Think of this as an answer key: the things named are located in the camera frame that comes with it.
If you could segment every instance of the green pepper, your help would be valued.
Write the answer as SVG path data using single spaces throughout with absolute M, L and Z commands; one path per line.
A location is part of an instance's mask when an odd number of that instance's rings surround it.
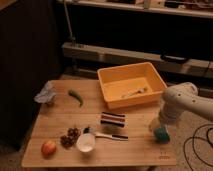
M 83 105 L 83 99 L 76 91 L 69 90 L 68 94 L 79 101 L 79 103 L 80 103 L 79 107 L 81 107 Z

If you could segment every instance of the paper cup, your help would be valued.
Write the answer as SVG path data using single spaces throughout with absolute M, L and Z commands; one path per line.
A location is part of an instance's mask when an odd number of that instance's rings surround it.
M 89 153 L 95 148 L 95 136 L 91 133 L 80 135 L 77 140 L 76 146 L 79 151 Z

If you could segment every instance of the small box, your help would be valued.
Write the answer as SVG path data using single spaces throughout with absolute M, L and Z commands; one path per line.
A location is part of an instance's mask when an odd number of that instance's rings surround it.
M 98 78 L 109 109 L 157 101 L 167 87 L 150 62 L 102 68 Z

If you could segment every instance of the table leg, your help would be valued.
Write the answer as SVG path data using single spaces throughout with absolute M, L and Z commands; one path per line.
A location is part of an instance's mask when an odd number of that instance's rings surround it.
M 157 166 L 150 166 L 147 171 L 154 171 Z

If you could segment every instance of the apple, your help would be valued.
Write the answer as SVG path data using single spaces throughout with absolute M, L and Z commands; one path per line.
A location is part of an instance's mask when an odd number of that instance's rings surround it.
M 56 143 L 52 140 L 47 140 L 41 146 L 41 153 L 44 157 L 49 157 L 56 151 Z

